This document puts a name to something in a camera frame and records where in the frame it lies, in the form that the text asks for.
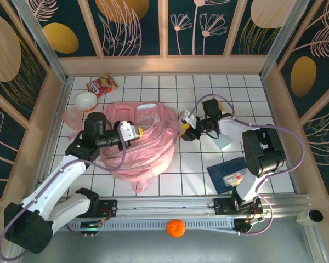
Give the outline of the pink school backpack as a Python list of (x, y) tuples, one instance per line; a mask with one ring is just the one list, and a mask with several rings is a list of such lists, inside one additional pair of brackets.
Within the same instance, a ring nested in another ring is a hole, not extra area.
[(117, 129), (120, 122), (130, 122), (141, 127), (143, 136), (137, 140), (121, 141), (118, 146), (100, 149), (102, 169), (120, 180), (130, 182), (134, 192), (139, 193), (147, 187), (147, 180), (156, 177), (169, 167), (178, 138), (179, 121), (176, 112), (160, 102), (116, 102), (107, 106), (103, 112)]

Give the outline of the dark blue book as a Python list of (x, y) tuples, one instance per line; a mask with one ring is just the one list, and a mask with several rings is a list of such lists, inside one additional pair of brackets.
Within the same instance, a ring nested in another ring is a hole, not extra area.
[(207, 171), (217, 194), (222, 195), (232, 191), (235, 187), (226, 186), (223, 177), (236, 172), (240, 172), (244, 176), (247, 172), (247, 165), (244, 158), (239, 157), (208, 167)]

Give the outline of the black control board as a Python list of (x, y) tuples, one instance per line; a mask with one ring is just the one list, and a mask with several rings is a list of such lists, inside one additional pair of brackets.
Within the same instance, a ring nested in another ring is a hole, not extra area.
[(102, 226), (103, 223), (101, 221), (81, 222), (80, 233), (84, 235), (84, 238), (93, 238), (99, 232)]
[(265, 231), (265, 229), (260, 230), (258, 232), (251, 232), (251, 229), (253, 225), (263, 222), (264, 218), (263, 217), (253, 217), (253, 218), (237, 218), (234, 219), (234, 227), (233, 230), (238, 234), (238, 235), (245, 235), (245, 236), (254, 236), (261, 234)]

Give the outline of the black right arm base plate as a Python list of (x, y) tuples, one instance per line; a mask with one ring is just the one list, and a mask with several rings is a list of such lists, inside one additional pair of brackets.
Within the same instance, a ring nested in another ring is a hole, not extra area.
[(263, 214), (260, 198), (253, 202), (239, 205), (234, 198), (215, 198), (213, 200), (215, 215), (254, 215)]

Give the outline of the aluminium side rail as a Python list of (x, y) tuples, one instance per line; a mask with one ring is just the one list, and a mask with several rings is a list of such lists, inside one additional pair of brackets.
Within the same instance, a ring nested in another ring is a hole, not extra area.
[(72, 86), (72, 80), (69, 78), (67, 81), (62, 85), (61, 92), (59, 94), (56, 108), (52, 115), (52, 122), (50, 125), (50, 130), (47, 134), (47, 138), (44, 144), (44, 148), (41, 154), (41, 159), (38, 164), (37, 174), (36, 174), (36, 182), (34, 187), (38, 187), (40, 183), (42, 183), (43, 179), (48, 175), (50, 171), (50, 165), (54, 156), (54, 149), (56, 146), (56, 142), (59, 135), (59, 130), (62, 125), (62, 113), (65, 111), (70, 91)]

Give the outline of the red and yellow snack bag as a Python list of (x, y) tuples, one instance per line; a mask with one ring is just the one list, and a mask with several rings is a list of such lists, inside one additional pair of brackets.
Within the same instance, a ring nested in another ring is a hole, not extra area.
[(89, 92), (96, 95), (97, 98), (100, 98), (103, 95), (115, 90), (118, 85), (111, 76), (104, 75), (87, 83), (86, 87)]

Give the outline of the black knob on grey block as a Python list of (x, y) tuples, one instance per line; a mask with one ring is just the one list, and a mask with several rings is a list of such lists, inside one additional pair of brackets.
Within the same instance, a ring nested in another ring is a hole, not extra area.
[(312, 226), (320, 223), (324, 219), (319, 210), (306, 210), (298, 213), (296, 222), (303, 226)]

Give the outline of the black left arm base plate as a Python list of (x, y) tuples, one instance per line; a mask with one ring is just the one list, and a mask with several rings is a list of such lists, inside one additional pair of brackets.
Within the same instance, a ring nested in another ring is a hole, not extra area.
[(117, 213), (117, 200), (99, 200), (98, 217), (114, 218)]

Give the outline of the orange ball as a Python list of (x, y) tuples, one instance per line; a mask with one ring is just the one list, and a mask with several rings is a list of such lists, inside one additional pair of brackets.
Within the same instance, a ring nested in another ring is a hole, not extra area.
[(171, 237), (181, 237), (186, 231), (185, 223), (181, 220), (174, 219), (166, 224), (166, 233)]

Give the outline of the translucent pink plastic cup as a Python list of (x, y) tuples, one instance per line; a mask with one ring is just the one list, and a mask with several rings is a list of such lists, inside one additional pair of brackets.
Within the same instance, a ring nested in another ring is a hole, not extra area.
[(83, 126), (82, 112), (75, 108), (66, 110), (62, 115), (62, 120), (73, 130), (80, 130)]

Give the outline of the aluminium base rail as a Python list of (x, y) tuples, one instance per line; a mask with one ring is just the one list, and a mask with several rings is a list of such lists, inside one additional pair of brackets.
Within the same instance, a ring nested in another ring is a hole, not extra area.
[[(265, 194), (262, 208), (265, 217), (294, 216), (311, 208), (308, 195)], [(111, 197), (117, 201), (116, 219), (193, 219), (212, 218), (214, 195), (206, 196), (129, 196)]]

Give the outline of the white bowl with orange outside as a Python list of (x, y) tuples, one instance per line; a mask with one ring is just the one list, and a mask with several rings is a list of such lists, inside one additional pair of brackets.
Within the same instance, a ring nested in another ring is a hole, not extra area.
[(90, 111), (98, 101), (98, 97), (91, 92), (84, 92), (75, 98), (74, 106), (80, 111)]

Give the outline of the aluminium frame post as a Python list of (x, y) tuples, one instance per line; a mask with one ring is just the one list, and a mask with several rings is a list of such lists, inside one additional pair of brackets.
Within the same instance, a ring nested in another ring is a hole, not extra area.
[(273, 41), (271, 48), (269, 49), (263, 66), (259, 72), (259, 76), (262, 82), (265, 82), (270, 71), (274, 67), (277, 58), (282, 53), (283, 48), (287, 42), (291, 39), (292, 34), (296, 30), (296, 27), (304, 14), (307, 14), (307, 7), (310, 2), (315, 0), (295, 0), (289, 14), (286, 16), (284, 24), (277, 33), (275, 40)]
[(11, 2), (49, 61), (52, 69), (65, 84), (67, 74), (40, 24), (40, 22), (48, 22), (58, 10), (57, 0), (11, 0)]

